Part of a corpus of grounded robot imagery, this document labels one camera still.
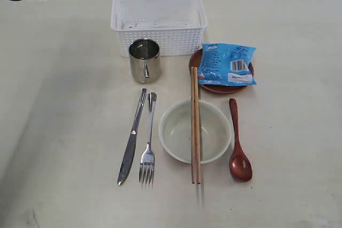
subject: white plastic basket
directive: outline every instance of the white plastic basket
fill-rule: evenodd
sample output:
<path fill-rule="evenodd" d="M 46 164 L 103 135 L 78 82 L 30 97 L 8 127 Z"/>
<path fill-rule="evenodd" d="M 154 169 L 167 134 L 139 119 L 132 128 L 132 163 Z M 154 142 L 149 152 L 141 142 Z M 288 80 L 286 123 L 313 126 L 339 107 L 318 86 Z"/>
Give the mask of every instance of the white plastic basket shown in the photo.
<path fill-rule="evenodd" d="M 161 56 L 193 54 L 206 26 L 202 0 L 113 0 L 111 27 L 124 57 L 138 38 L 155 40 Z"/>

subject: blue snack package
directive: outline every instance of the blue snack package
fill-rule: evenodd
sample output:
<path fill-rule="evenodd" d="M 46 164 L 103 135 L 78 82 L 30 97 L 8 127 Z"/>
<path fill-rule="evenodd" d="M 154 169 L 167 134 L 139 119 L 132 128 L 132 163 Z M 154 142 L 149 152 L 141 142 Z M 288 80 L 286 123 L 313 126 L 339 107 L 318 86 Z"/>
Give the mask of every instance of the blue snack package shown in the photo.
<path fill-rule="evenodd" d="M 198 83 L 202 85 L 256 85 L 248 69 L 256 48 L 231 44 L 202 44 Z"/>

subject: white ceramic bowl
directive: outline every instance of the white ceramic bowl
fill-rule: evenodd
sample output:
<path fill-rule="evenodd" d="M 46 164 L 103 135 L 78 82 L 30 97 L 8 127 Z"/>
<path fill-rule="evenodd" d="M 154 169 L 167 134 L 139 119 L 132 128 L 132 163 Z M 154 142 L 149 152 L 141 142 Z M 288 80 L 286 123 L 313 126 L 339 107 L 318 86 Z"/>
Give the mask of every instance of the white ceramic bowl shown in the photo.
<path fill-rule="evenodd" d="M 231 129 L 227 117 L 214 105 L 199 101 L 202 126 L 202 160 L 208 163 L 219 158 L 228 148 Z M 175 104 L 159 122 L 159 139 L 174 158 L 191 163 L 190 101 Z"/>

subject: metal cup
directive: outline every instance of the metal cup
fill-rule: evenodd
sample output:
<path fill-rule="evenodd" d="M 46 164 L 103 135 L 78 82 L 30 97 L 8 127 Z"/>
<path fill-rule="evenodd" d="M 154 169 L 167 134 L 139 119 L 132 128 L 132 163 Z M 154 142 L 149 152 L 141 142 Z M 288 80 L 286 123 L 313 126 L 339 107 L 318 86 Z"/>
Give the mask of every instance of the metal cup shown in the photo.
<path fill-rule="evenodd" d="M 140 38 L 129 46 L 130 71 L 135 81 L 150 83 L 160 75 L 160 52 L 156 41 Z"/>

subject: chopsticks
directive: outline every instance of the chopsticks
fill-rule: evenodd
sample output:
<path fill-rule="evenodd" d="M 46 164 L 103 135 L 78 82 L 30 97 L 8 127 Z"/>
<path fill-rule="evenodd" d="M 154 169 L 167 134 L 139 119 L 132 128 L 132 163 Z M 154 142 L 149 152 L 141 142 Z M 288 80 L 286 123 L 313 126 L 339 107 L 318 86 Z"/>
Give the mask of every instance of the chopsticks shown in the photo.
<path fill-rule="evenodd" d="M 198 78 L 197 67 L 190 68 L 191 76 L 191 180 L 201 183 L 200 166 L 200 126 L 198 104 Z"/>

